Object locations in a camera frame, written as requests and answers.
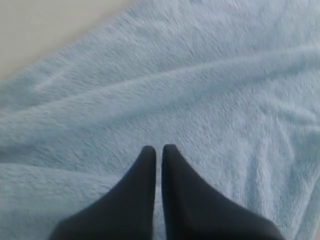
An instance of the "blue fabric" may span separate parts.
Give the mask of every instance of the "blue fabric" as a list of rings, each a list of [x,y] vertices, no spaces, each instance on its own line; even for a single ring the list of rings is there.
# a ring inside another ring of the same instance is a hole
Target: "blue fabric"
[[[287,240],[320,216],[318,0],[144,0],[0,85],[0,239],[42,240],[174,143]]]

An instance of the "light blue fleece blanket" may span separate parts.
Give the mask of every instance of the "light blue fleece blanket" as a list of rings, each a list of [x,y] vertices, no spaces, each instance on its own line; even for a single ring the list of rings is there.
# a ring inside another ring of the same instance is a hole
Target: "light blue fleece blanket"
[[[46,239],[174,143],[287,240],[320,216],[318,0],[143,0],[0,85],[0,239]]]

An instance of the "plush texture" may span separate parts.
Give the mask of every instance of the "plush texture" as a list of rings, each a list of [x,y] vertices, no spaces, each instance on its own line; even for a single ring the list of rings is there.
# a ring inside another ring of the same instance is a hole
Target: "plush texture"
[[[312,239],[319,12],[318,0],[143,0],[1,83],[0,239],[47,238],[114,186],[141,147],[160,160],[168,143],[287,240]]]

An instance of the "white floor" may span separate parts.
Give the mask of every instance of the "white floor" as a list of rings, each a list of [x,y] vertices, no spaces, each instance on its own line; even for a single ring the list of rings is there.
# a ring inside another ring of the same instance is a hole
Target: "white floor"
[[[72,41],[133,0],[1,0],[0,80]],[[320,228],[316,240],[320,240]]]

